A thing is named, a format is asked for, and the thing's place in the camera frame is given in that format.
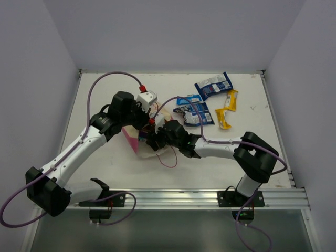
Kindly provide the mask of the dark blue chips bag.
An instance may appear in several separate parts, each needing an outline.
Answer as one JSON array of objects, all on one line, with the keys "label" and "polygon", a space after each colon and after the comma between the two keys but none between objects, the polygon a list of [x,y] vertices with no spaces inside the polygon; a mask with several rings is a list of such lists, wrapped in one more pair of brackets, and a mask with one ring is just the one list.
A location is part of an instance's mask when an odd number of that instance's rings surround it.
[{"label": "dark blue chips bag", "polygon": [[173,112],[181,114],[184,118],[184,125],[198,127],[202,125],[214,125],[215,122],[205,102],[188,104],[173,109]]}]

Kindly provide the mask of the pink and cream paper bag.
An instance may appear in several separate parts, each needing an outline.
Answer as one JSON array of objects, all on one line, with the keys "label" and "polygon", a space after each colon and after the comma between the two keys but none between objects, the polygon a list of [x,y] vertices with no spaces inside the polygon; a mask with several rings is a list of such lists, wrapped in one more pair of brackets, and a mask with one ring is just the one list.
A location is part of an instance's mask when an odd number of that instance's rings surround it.
[{"label": "pink and cream paper bag", "polygon": [[[154,116],[154,114],[157,112],[160,106],[161,104],[159,102],[155,102],[153,105],[151,105],[150,107],[151,110],[149,114],[150,117]],[[162,110],[160,110],[159,113],[165,116],[165,122],[173,120],[172,115],[166,109],[163,108]],[[149,133],[152,130],[155,130],[153,126],[149,125],[149,123],[145,127],[143,127],[141,130],[143,129],[148,130]],[[156,156],[159,159],[159,162],[165,167],[175,168],[177,166],[178,159],[177,159],[177,155],[173,147],[170,147],[170,148],[173,151],[174,156],[175,156],[175,164],[174,165],[164,164],[160,158],[160,155],[162,155],[165,151],[167,151],[169,147],[165,146],[164,148],[159,149],[158,151],[154,151],[149,145],[146,144],[146,142],[141,142],[138,140],[138,132],[139,130],[135,129],[133,126],[125,126],[122,128],[122,133],[124,134],[126,140],[128,141],[129,145],[131,146],[131,148],[133,149],[137,157],[142,158],[142,159],[147,159],[147,158],[150,158],[150,157],[153,158]]]}]

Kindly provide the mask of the light blue snack packet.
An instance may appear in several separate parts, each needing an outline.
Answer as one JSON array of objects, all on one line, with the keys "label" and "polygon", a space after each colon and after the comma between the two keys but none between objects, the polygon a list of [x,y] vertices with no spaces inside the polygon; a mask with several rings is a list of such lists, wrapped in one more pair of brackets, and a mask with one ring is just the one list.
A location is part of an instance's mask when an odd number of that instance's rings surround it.
[{"label": "light blue snack packet", "polygon": [[202,102],[202,98],[200,95],[197,94],[191,94],[188,95],[186,97],[178,97],[176,100],[176,104],[177,105],[185,105],[185,104],[189,104],[189,103],[200,103]]}]

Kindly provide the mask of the yellow snack bar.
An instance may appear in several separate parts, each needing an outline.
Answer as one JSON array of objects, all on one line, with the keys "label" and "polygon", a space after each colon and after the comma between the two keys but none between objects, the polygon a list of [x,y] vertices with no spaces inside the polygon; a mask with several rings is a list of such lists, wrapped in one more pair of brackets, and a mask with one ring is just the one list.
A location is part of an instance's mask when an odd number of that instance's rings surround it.
[{"label": "yellow snack bar", "polygon": [[230,90],[227,92],[224,109],[235,112],[237,110],[237,90]]},{"label": "yellow snack bar", "polygon": [[229,130],[232,126],[225,119],[227,109],[216,109],[215,112],[218,118],[219,127],[222,130]]}]

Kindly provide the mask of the blue sweet chilli crisps bag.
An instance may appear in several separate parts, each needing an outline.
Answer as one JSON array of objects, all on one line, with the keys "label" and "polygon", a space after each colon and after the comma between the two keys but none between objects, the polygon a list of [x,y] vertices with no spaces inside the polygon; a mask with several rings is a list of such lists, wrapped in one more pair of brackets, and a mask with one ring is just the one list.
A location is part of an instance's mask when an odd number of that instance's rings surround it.
[{"label": "blue sweet chilli crisps bag", "polygon": [[194,84],[196,90],[203,101],[209,97],[220,93],[226,93],[234,89],[233,84],[226,72],[220,73],[215,77],[197,82]]}]

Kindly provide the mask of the purple blue snack packet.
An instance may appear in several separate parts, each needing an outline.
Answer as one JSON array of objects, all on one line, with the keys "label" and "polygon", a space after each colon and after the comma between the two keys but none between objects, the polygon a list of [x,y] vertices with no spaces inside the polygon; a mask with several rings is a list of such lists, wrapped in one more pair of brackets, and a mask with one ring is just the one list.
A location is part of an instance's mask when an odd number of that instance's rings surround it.
[{"label": "purple blue snack packet", "polygon": [[148,139],[148,134],[149,134],[148,130],[144,130],[144,129],[140,130],[138,132],[138,140],[141,142],[146,142]]}]

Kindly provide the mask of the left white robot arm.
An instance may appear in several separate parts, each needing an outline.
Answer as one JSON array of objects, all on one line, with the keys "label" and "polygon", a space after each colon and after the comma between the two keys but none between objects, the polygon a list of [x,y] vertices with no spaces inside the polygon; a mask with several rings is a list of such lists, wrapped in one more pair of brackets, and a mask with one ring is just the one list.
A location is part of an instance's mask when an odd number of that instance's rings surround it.
[{"label": "left white robot arm", "polygon": [[88,125],[73,143],[41,169],[26,172],[27,196],[52,217],[61,214],[70,204],[92,201],[106,205],[109,187],[100,179],[86,183],[69,184],[74,172],[98,148],[119,134],[123,127],[143,128],[149,121],[149,109],[157,96],[146,91],[134,97],[119,91],[109,105],[93,115]]}]

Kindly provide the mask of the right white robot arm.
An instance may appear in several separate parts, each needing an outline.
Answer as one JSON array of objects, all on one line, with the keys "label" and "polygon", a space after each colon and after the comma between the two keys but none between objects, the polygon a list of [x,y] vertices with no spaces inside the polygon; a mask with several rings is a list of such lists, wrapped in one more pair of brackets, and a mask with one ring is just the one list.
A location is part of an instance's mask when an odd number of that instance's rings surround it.
[{"label": "right white robot arm", "polygon": [[255,191],[269,181],[279,157],[274,148],[252,132],[245,132],[241,138],[206,139],[200,134],[187,132],[176,120],[151,130],[146,144],[155,151],[169,145],[188,158],[235,160],[245,172],[234,193],[234,200],[240,206],[250,203]]}]

